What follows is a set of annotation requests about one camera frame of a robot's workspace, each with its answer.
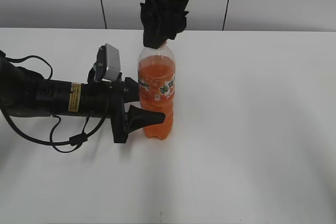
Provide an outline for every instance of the plastic bottle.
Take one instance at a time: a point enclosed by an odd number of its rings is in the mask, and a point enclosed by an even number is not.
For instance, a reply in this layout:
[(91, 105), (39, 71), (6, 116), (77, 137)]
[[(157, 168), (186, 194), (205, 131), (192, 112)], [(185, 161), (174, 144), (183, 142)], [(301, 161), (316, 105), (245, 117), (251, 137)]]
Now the plastic bottle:
[(138, 73), (141, 107), (166, 115), (162, 124), (145, 127), (145, 135), (166, 139), (173, 127), (175, 95), (175, 58), (166, 42), (158, 49), (145, 47), (142, 50)]

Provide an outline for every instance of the warning sticker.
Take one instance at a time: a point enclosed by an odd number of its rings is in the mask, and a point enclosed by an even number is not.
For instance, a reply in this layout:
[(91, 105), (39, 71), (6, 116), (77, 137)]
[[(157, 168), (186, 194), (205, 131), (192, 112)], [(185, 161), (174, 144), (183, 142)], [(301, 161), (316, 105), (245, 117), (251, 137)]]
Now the warning sticker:
[(71, 84), (71, 92), (69, 99), (69, 112), (78, 112), (79, 111), (79, 102), (80, 102), (80, 92), (82, 85), (80, 83)]

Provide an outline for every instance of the black cable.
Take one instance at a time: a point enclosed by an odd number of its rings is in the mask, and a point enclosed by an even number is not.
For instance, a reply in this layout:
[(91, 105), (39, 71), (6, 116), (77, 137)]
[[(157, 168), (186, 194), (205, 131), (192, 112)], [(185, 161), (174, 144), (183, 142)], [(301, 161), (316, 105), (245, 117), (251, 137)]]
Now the black cable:
[(104, 111), (104, 115), (103, 115), (103, 117), (100, 119), (100, 121), (99, 121), (99, 123), (97, 124), (97, 126), (92, 130), (92, 131), (90, 131), (88, 134), (87, 134), (87, 136), (88, 137), (90, 137), (90, 136), (92, 136), (92, 135), (94, 135), (98, 130), (99, 130), (99, 128), (103, 125), (103, 123), (104, 123), (104, 121), (105, 121), (105, 119), (106, 119), (106, 117), (107, 117), (107, 113), (109, 112), (109, 103), (110, 103), (110, 99), (109, 99), (109, 87), (107, 86), (106, 87), (107, 88), (107, 90), (106, 90), (106, 105), (105, 105), (105, 111)]
[(13, 129), (13, 131), (15, 131), (16, 134), (18, 134), (19, 136), (23, 137), (24, 139), (31, 141), (33, 143), (36, 144), (42, 144), (42, 145), (55, 145), (55, 146), (63, 146), (63, 145), (68, 145), (70, 144), (70, 141), (65, 141), (65, 142), (59, 142), (59, 143), (51, 143), (51, 142), (47, 142), (47, 141), (42, 141), (42, 140), (38, 140), (36, 138), (30, 137), (28, 135), (26, 135), (25, 133), (23, 133), (13, 122), (13, 120), (11, 119), (11, 117), (9, 116), (8, 112), (7, 112), (7, 108), (6, 106), (3, 104), (1, 98), (0, 98), (0, 110), (2, 112), (2, 114), (4, 115), (4, 118), (6, 119), (7, 123), (10, 125), (10, 127)]
[(54, 115), (53, 114), (53, 118), (57, 118), (58, 119), (58, 122), (54, 125), (54, 127), (52, 127), (51, 131), (50, 131), (50, 135), (49, 135), (49, 140), (50, 140), (50, 143), (51, 143), (51, 146), (58, 152), (61, 152), (61, 153), (70, 153), (70, 152), (74, 152), (75, 150), (77, 150), (79, 147), (82, 146), (82, 143), (78, 144), (75, 148), (73, 148), (72, 150), (70, 151), (61, 151), (59, 148), (56, 147), (55, 143), (53, 142), (53, 134), (54, 134), (54, 131), (55, 129), (57, 128), (57, 126), (61, 123), (61, 118), (57, 115)]
[(89, 115), (85, 119), (85, 124), (84, 124), (83, 130), (82, 130), (82, 133), (85, 133), (85, 128), (86, 128), (86, 125), (88, 124), (88, 122), (90, 120), (91, 114), (92, 114), (92, 112), (90, 112)]
[(11, 62), (11, 63), (21, 63), (21, 62), (24, 62), (24, 61), (26, 61), (26, 60), (28, 60), (28, 59), (31, 59), (31, 58), (39, 59), (39, 60), (43, 61), (45, 64), (48, 65), (48, 67), (50, 68), (50, 75), (49, 75), (49, 77), (48, 77), (48, 80), (50, 80), (50, 79), (52, 78), (52, 75), (53, 75), (53, 68), (52, 68), (52, 66), (51, 66), (45, 59), (43, 59), (42, 57), (40, 57), (40, 56), (36, 56), (36, 55), (29, 55), (29, 56), (27, 56), (27, 57), (20, 58), (20, 59), (13, 59), (13, 58), (7, 58), (7, 57), (5, 57), (5, 59), (8, 60), (8, 61)]
[[(41, 61), (43, 61), (45, 64), (47, 64), (49, 67), (50, 67), (50, 70), (51, 70), (51, 73), (50, 73), (50, 76), (48, 78), (48, 80), (51, 79), (52, 75), (53, 75), (53, 68), (51, 67), (51, 65), (45, 60), (43, 59), (42, 57), (40, 56), (35, 56), (35, 55), (31, 55), (31, 56), (27, 56), (27, 57), (24, 57), (24, 58), (21, 58), (21, 59), (12, 59), (12, 58), (7, 58), (5, 57), (6, 60), (8, 60), (9, 62), (12, 62), (12, 63), (21, 63), (27, 59), (30, 59), (30, 58), (36, 58), (36, 59), (39, 59)], [(106, 106), (105, 106), (105, 111), (104, 111), (104, 116), (100, 119), (99, 123), (97, 124), (97, 126), (89, 133), (89, 134), (86, 134), (87, 138), (94, 135), (99, 129), (100, 127), (103, 125), (106, 117), (107, 117), (107, 113), (108, 113), (108, 109), (109, 109), (109, 92), (108, 92), (108, 86), (107, 86), (107, 90), (106, 90)], [(48, 146), (52, 146), (56, 151), (58, 152), (61, 152), (61, 153), (70, 153), (70, 152), (73, 152), (75, 150), (77, 150), (81, 145), (82, 145), (82, 142), (77, 144), (76, 147), (70, 151), (61, 151), (60, 149), (57, 148), (57, 146), (64, 146), (64, 145), (68, 145), (68, 144), (71, 144), (70, 141), (65, 141), (65, 142), (58, 142), (58, 143), (55, 143), (53, 141), (53, 134), (54, 134), (54, 131), (55, 129), (57, 128), (57, 126), (60, 124), (61, 122), (61, 118), (55, 114), (52, 114), (52, 116), (54, 118), (57, 118), (58, 119), (58, 122), (54, 125), (54, 127), (51, 129), (50, 131), (50, 135), (49, 135), (49, 142), (47, 141), (42, 141), (42, 140), (38, 140), (36, 138), (33, 138), (33, 137), (30, 137), (28, 135), (26, 135), (25, 133), (23, 133), (16, 125), (15, 123), (13, 122), (13, 120), (11, 119), (10, 115), (8, 114), (7, 112), (7, 107), (4, 105), (4, 103), (2, 102), (2, 99), (0, 98), (0, 111), (2, 112), (2, 114), (4, 115), (4, 118), (5, 120), (7, 121), (7, 123), (10, 125), (10, 127), (15, 131), (16, 134), (18, 134), (19, 136), (21, 136), (22, 138), (28, 140), (28, 141), (31, 141), (33, 143), (36, 143), (36, 144), (41, 144), (41, 145), (48, 145)], [(85, 127), (86, 125), (88, 124), (89, 122), (89, 119), (91, 117), (91, 114), (92, 112), (89, 113), (89, 115), (87, 116), (86, 118), (86, 121), (85, 121), (85, 125), (83, 127), (83, 130), (82, 130), (82, 134), (85, 134), (84, 133), (84, 130), (85, 130)]]

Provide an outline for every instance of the orange liquid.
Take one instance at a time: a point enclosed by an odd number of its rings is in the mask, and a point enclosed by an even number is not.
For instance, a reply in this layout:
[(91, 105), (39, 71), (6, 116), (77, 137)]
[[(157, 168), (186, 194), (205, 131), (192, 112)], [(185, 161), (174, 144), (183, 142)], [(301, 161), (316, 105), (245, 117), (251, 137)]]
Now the orange liquid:
[[(158, 87), (165, 81), (169, 81), (175, 73), (175, 63), (166, 56), (149, 56), (139, 63), (139, 78), (148, 80), (150, 89), (158, 90)], [(166, 139), (173, 127), (173, 99), (175, 92), (168, 98), (161, 98), (156, 101), (153, 92), (148, 92), (143, 88), (139, 89), (140, 103), (144, 110), (163, 112), (166, 117), (162, 124), (151, 125), (144, 128), (148, 138), (157, 137), (161, 140)]]

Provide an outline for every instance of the white table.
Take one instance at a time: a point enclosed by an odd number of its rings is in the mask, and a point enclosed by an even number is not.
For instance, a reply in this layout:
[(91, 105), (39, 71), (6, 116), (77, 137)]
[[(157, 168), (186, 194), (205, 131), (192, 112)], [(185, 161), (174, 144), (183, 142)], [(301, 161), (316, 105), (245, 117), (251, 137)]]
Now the white table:
[[(107, 42), (136, 79), (142, 31), (0, 29), (8, 57), (45, 57), (54, 79), (74, 82)], [(177, 72), (166, 141), (137, 131), (114, 144), (106, 122), (60, 154), (1, 116), (0, 223), (336, 223), (335, 45), (335, 33), (182, 33), (169, 42)], [(15, 122), (48, 140), (55, 119)], [(55, 141), (83, 122), (64, 118)]]

